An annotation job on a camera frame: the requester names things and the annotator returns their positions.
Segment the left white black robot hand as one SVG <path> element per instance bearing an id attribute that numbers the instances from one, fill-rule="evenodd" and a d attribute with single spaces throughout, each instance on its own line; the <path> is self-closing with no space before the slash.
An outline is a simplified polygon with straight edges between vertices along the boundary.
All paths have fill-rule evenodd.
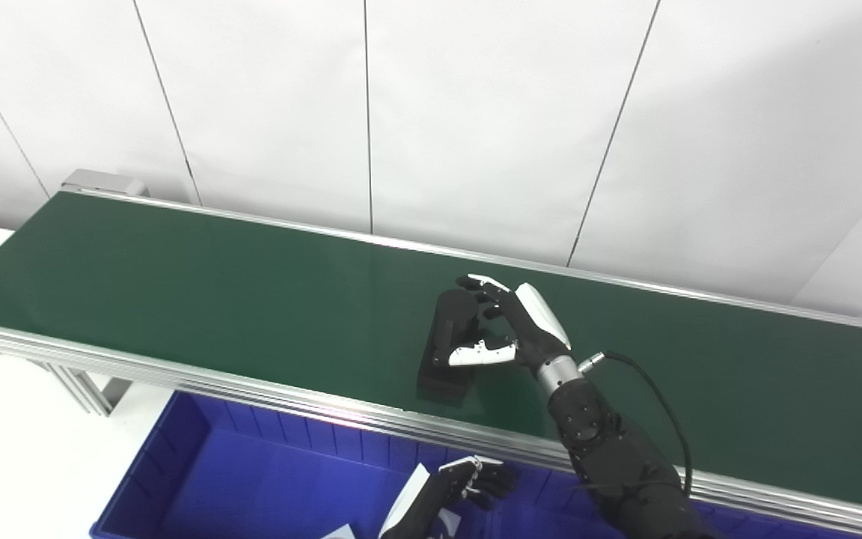
<path id="1" fill-rule="evenodd" d="M 394 499 L 381 526 L 380 538 L 454 538 L 461 517 L 451 508 L 469 502 L 492 511 L 517 484 L 517 474 L 503 461 L 467 456 L 431 472 L 418 464 Z"/>

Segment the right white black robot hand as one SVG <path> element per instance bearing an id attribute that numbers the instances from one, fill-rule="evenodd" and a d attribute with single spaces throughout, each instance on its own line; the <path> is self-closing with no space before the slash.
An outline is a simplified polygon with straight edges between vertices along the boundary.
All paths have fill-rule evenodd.
<path id="1" fill-rule="evenodd" d="M 465 274 L 457 279 L 462 289 L 474 291 L 490 306 L 483 317 L 503 317 L 512 335 L 496 340 L 479 338 L 455 346 L 446 356 L 448 366 L 496 365 L 516 362 L 536 373 L 558 357 L 570 357 L 572 346 L 564 327 L 536 287 L 524 282 L 510 289 L 492 277 Z"/>

